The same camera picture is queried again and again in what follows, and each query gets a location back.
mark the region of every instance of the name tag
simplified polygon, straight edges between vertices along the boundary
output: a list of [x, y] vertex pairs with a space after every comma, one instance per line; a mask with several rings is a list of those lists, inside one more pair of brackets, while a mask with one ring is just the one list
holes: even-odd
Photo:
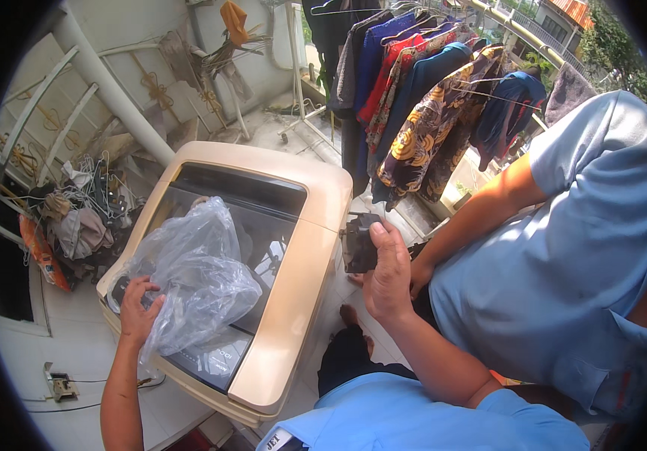
[[293, 436], [286, 429], [276, 428], [274, 434], [265, 443], [265, 448], [268, 451], [279, 451], [292, 438]]

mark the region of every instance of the wall socket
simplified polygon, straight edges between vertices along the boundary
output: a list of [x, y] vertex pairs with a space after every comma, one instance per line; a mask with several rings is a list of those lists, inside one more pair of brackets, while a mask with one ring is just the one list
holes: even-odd
[[68, 373], [51, 372], [50, 367], [52, 365], [52, 362], [46, 362], [42, 368], [45, 372], [45, 381], [48, 383], [50, 394], [53, 396], [55, 402], [60, 403], [62, 401], [77, 400], [80, 392], [75, 382], [70, 380]]

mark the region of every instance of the balcony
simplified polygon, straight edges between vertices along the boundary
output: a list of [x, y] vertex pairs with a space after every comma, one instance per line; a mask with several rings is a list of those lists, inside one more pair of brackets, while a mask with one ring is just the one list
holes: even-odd
[[564, 44], [557, 41], [544, 28], [542, 28], [541, 25], [534, 22], [531, 18], [527, 17], [526, 15], [518, 12], [516, 9], [513, 9], [511, 6], [504, 5], [501, 2], [497, 2], [495, 7], [500, 12], [503, 12], [507, 14], [509, 17], [511, 17], [511, 20], [513, 20], [514, 22], [517, 22], [522, 27], [529, 30], [531, 34], [541, 39], [541, 41], [544, 44], [546, 44], [549, 48], [551, 48], [559, 55], [561, 55], [564, 61], [571, 64], [581, 75], [584, 75], [586, 77], [586, 71], [584, 69], [584, 65], [582, 64], [582, 62], [579, 61], [577, 57], [574, 56], [573, 53], [567, 50], [567, 48], [564, 47]]

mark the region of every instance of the clear plastic bag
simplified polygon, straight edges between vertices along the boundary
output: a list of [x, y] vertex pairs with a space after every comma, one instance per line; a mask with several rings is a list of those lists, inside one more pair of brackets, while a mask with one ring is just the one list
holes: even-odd
[[[141, 240], [135, 255], [113, 280], [150, 275], [160, 285], [141, 302], [148, 308], [160, 294], [165, 302], [141, 352], [141, 364], [150, 353], [167, 356], [213, 338], [222, 325], [239, 320], [261, 296], [261, 287], [240, 262], [233, 219], [220, 197], [191, 208], [184, 217], [171, 218]], [[120, 312], [108, 289], [108, 303]]]

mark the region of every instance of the light blue shirt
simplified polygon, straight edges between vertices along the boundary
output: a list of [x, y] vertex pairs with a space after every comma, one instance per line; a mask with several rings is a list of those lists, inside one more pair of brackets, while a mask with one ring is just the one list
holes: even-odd
[[589, 450], [581, 429], [511, 390], [492, 392], [476, 409], [433, 402], [421, 383], [390, 373], [348, 381], [310, 412], [280, 421], [256, 448], [266, 451], [278, 428], [311, 451], [331, 449]]
[[631, 419], [647, 397], [647, 328], [626, 320], [647, 289], [647, 106], [593, 97], [529, 155], [549, 200], [436, 268], [439, 329], [506, 377]]

